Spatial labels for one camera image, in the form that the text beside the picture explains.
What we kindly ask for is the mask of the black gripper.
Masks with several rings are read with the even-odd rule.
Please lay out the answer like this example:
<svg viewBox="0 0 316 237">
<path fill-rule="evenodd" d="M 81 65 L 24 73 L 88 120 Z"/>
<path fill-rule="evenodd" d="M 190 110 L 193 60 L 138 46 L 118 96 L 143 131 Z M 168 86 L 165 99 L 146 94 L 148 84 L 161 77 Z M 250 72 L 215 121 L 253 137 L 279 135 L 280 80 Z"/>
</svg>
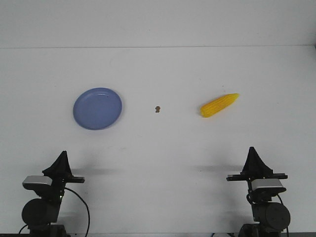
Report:
<svg viewBox="0 0 316 237">
<path fill-rule="evenodd" d="M 273 174 L 273 170 L 269 168 L 259 157 L 257 151 L 254 147 L 249 147 L 246 162 L 242 169 L 242 173 L 247 173 L 249 171 L 249 165 L 252 156 L 252 170 L 257 174 L 272 174 L 272 176 L 265 177 L 254 177 L 246 176 L 244 174 L 228 175 L 227 181 L 247 181 L 251 184 L 280 184 L 280 180 L 287 179 L 288 176 L 285 173 Z"/>
<path fill-rule="evenodd" d="M 56 161 L 49 168 L 43 170 L 42 173 L 44 176 L 53 178 L 51 186 L 57 195 L 64 194 L 67 183 L 82 184 L 85 182 L 84 177 L 73 176 L 67 151 L 63 151 Z"/>
</svg>

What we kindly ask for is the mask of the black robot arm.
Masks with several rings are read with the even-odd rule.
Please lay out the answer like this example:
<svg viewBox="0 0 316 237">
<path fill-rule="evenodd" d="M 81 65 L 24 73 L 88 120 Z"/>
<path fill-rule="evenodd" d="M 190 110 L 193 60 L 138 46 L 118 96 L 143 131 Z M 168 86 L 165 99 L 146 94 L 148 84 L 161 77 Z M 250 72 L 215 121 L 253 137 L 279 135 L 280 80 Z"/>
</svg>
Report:
<svg viewBox="0 0 316 237">
<path fill-rule="evenodd" d="M 66 151 L 62 151 L 56 161 L 42 175 L 30 175 L 22 182 L 26 190 L 34 191 L 39 197 L 30 200 L 22 210 L 22 220 L 30 230 L 45 231 L 56 223 L 66 184 L 82 184 L 84 177 L 72 174 Z"/>
<path fill-rule="evenodd" d="M 246 199 L 251 206 L 254 224 L 243 224 L 239 237 L 279 237 L 288 231 L 290 212 L 279 194 L 286 188 L 281 180 L 285 173 L 275 173 L 260 158 L 254 147 L 248 150 L 246 162 L 240 174 L 228 175 L 226 180 L 247 182 Z"/>
</svg>

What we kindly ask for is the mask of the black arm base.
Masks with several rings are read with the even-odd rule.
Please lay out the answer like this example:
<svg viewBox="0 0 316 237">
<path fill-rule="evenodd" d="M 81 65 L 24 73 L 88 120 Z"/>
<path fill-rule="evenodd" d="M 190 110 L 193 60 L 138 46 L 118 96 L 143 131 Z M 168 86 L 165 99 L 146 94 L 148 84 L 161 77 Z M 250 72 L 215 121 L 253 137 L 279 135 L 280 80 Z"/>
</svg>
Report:
<svg viewBox="0 0 316 237">
<path fill-rule="evenodd" d="M 279 237 L 281 232 L 267 232 L 259 224 L 244 224 L 238 237 Z"/>
<path fill-rule="evenodd" d="M 64 225 L 38 225 L 29 226 L 30 237 L 70 237 Z"/>
</svg>

